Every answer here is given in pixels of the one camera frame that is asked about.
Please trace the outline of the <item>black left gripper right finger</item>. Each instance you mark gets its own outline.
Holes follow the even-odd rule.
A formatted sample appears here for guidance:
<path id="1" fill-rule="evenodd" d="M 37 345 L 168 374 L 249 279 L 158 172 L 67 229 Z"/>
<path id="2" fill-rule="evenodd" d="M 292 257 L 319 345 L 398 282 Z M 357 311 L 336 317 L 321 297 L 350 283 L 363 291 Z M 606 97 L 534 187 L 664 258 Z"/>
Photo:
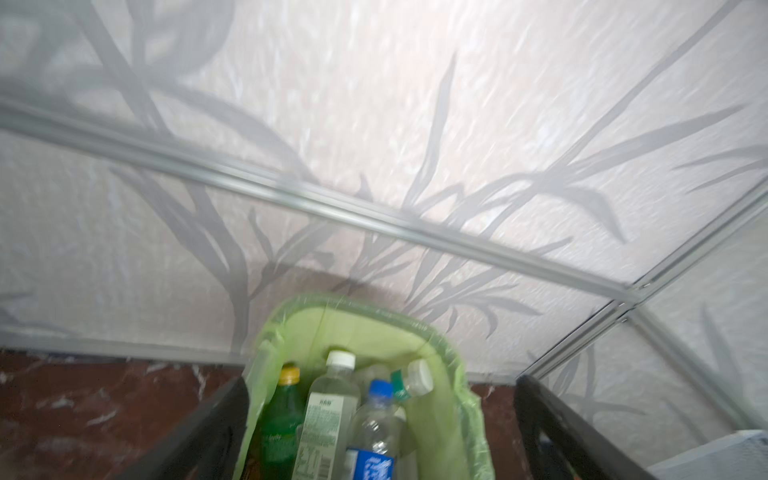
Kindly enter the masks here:
<path id="1" fill-rule="evenodd" d="M 514 407 L 534 479 L 651 479 L 547 387 L 518 378 Z"/>

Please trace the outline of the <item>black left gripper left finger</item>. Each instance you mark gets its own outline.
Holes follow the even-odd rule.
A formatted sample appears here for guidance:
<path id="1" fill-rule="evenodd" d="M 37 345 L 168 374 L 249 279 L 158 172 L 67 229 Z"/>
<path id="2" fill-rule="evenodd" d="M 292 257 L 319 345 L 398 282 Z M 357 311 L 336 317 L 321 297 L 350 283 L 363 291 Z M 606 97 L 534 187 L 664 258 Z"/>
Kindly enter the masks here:
<path id="1" fill-rule="evenodd" d="M 232 479 L 249 410 L 243 378 L 231 379 L 119 479 Z"/>

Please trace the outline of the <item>green bottle yellow cap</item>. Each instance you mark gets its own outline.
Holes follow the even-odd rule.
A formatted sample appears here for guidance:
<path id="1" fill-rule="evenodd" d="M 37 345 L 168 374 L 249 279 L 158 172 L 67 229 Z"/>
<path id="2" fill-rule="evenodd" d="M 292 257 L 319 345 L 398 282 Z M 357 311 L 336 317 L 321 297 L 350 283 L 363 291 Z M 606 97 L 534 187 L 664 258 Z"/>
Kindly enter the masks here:
<path id="1" fill-rule="evenodd" d="M 299 367 L 293 363 L 285 364 L 261 418 L 259 462 L 262 479 L 292 478 L 305 416 L 305 400 L 299 383 Z"/>

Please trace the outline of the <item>clear bottle green cap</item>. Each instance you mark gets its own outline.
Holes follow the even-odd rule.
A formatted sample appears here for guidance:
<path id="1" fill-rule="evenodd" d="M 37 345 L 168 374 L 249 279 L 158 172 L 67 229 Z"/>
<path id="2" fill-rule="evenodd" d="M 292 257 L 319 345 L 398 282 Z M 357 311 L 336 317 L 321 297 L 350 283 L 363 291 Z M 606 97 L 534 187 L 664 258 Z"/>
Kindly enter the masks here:
<path id="1" fill-rule="evenodd" d="M 426 360 L 413 360 L 399 369 L 390 369 L 384 364 L 372 364 L 354 372 L 353 381 L 359 387 L 361 408 L 368 400 L 370 384 L 374 380 L 387 381 L 393 388 L 391 410 L 396 412 L 411 399 L 423 397 L 434 390 L 434 379 Z"/>

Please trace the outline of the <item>blue label bottle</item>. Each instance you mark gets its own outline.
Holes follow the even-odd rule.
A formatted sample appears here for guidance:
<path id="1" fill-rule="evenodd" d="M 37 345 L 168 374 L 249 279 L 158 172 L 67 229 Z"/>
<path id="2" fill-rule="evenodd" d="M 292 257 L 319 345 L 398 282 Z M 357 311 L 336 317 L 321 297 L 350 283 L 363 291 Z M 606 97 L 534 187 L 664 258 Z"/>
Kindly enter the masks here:
<path id="1" fill-rule="evenodd" d="M 392 480 L 400 450 L 400 423 L 390 382 L 373 380 L 353 416 L 342 479 Z"/>

